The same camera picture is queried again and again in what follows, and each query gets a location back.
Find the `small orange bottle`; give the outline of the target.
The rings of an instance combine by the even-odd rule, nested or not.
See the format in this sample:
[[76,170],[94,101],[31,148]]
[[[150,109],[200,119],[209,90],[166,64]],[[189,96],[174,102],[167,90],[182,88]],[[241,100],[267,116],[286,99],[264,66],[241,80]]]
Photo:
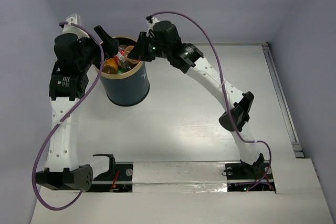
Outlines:
[[125,50],[124,50],[124,56],[126,57],[126,59],[129,61],[129,62],[131,62],[132,64],[134,64],[134,65],[137,65],[138,63],[139,63],[139,61],[138,60],[135,60],[135,59],[131,59],[131,58],[129,58],[129,53],[133,50],[133,48],[134,48],[134,46],[133,45],[131,45],[131,46],[127,46],[126,48],[125,48]]
[[119,69],[118,63],[114,58],[109,58],[105,61],[102,72],[106,74],[117,74]]

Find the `clear bottle red label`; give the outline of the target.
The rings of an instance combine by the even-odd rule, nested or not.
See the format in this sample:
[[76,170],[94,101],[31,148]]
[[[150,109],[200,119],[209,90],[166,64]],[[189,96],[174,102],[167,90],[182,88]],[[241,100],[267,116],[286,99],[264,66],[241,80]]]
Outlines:
[[132,69],[132,64],[124,55],[123,50],[118,51],[118,53],[116,54],[116,61],[120,67],[128,70]]

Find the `green plastic bottle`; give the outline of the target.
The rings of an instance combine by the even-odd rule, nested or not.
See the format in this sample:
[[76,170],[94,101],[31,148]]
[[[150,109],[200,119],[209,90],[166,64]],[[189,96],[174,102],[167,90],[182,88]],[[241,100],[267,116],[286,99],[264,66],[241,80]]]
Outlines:
[[123,74],[123,73],[126,73],[126,70],[123,69],[123,68],[119,68],[118,69],[118,74]]

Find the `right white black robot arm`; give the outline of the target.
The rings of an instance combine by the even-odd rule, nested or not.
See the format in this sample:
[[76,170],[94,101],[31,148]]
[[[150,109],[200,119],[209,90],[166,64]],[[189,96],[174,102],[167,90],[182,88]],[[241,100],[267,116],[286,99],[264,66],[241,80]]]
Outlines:
[[183,43],[177,28],[168,20],[148,17],[149,28],[139,34],[138,41],[128,58],[150,62],[166,59],[171,66],[201,84],[224,108],[220,125],[231,132],[240,154],[241,171],[248,178],[255,178],[265,161],[256,147],[250,132],[249,111],[254,95],[242,92],[222,79],[218,71],[193,44]]

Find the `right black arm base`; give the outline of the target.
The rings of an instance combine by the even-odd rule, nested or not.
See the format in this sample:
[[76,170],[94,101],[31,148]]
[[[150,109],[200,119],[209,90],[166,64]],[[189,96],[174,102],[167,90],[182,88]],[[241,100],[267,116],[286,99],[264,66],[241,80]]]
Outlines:
[[262,154],[252,165],[243,161],[226,163],[221,175],[227,179],[228,192],[276,191],[269,161]]

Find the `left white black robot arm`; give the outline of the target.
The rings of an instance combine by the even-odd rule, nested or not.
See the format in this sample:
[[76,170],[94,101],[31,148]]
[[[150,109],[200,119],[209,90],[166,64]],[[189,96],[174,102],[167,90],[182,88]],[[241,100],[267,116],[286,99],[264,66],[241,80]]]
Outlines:
[[80,25],[60,23],[61,35],[54,40],[57,60],[51,73],[49,97],[52,109],[52,132],[48,137],[48,156],[35,182],[51,190],[87,191],[93,181],[89,164],[80,165],[77,134],[81,102],[92,91],[87,72],[101,67],[105,60],[102,46]]

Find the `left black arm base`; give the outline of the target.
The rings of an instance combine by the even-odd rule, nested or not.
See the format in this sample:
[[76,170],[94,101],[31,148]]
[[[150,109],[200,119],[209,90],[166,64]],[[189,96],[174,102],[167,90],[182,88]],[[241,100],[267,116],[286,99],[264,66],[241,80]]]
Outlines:
[[93,180],[90,193],[131,193],[133,163],[116,163],[115,171],[107,171]]

